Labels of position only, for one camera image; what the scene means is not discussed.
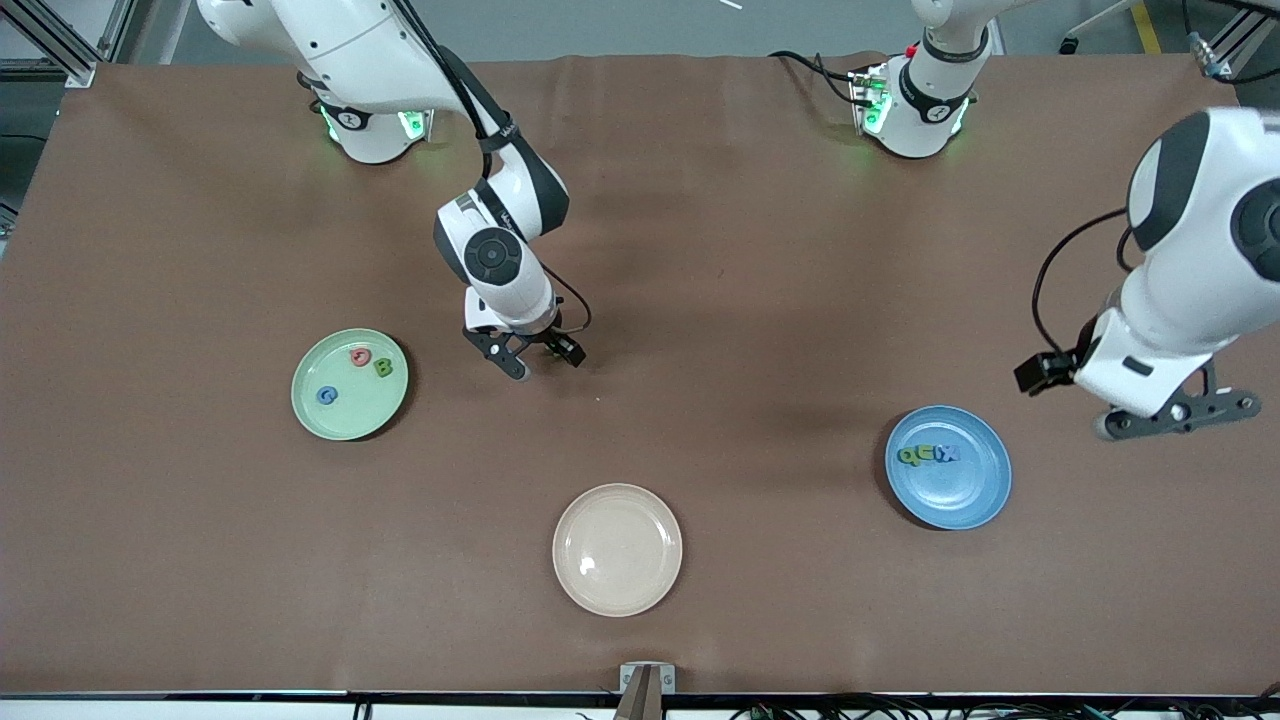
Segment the floor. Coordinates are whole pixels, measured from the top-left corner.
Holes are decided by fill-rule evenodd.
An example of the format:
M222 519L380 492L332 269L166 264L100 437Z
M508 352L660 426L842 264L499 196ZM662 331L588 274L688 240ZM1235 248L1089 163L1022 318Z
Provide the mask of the floor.
M1011 55L1052 54L1062 33L1110 0L1048 0L1001 15ZM1165 53L1187 42L1179 0L1146 0ZM905 0L415 0L433 33L467 60L539 60L561 55L685 54L765 55L773 50L828 55L874 49L896 51L919 35ZM1192 19L1207 35L1234 12L1190 0ZM223 42L202 22L192 0L154 0L141 14L137 63L278 63L274 56ZM1079 53L1142 53L1129 13L1082 38ZM1251 72L1280 63L1280 33L1268 40ZM0 81L0 135L46 136L63 88L47 82ZM1280 108L1280 78L1240 88L1242 102ZM20 209L42 143L0 138L0 201Z

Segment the table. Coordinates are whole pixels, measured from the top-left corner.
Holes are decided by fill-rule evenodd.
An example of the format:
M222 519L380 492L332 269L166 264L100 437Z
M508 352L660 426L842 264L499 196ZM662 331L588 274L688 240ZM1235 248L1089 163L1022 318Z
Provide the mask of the table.
M463 124L370 168L287 68L109 65L68 96L0 264L0 689L594 691L636 659L689 692L1274 680L1276 413L1103 443L1098 401L1012 378L1046 251L1228 88L1178 56L996 58L955 143L909 161L778 60L477 72L571 188L536 250L596 311L588 363L526 384L461 337L430 240L477 174ZM1053 266L1061 336L1120 282L1119 232ZM288 384L346 327L397 337L415 383L393 427L330 443ZM1280 398L1277 352L1242 340L1222 382ZM888 429L934 402L1011 452L979 530L886 488ZM611 620L549 543L618 480L686 552Z

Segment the yellow floor tape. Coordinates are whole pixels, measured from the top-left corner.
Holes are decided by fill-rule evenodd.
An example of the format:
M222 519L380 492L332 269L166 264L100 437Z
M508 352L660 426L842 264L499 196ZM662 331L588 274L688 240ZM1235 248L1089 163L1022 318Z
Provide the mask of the yellow floor tape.
M1138 40L1142 41L1142 51L1148 55L1160 55L1160 38L1156 37L1156 28L1151 27L1151 14L1147 13L1147 4L1138 3L1130 10L1133 23L1138 26Z

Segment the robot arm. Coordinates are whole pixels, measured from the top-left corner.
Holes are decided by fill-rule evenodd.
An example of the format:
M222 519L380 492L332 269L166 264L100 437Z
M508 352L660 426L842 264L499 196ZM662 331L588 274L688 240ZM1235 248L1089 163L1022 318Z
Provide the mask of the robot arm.
M924 37L911 56L870 68L856 91L861 131L904 158L942 150L969 106L969 91L991 56L987 23L1034 0L911 0Z
M1075 350L1018 369L1023 392L1074 382L1116 409L1100 428L1111 438L1256 415L1254 396L1216 387L1212 357L1280 320L1280 117L1213 108L1176 123L1138 163L1128 219L1143 264Z
M558 228L568 193L471 69L436 45L411 5L317 0L197 0L228 42L289 58L320 100L330 135L352 159L379 164L425 136L410 117L436 109L476 127L484 172L436 213L434 240L466 283L466 337L515 379L545 343L575 366L585 354L559 331L559 297L529 243ZM502 160L490 177L490 158ZM516 347L511 347L515 340Z

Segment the white plate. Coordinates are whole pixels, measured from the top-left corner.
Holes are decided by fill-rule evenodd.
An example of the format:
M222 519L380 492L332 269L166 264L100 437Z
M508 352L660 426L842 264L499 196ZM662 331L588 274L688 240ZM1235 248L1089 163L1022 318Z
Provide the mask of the white plate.
M556 525L552 564L573 602L605 618L649 610L680 574L685 546L657 495L613 483L570 503Z

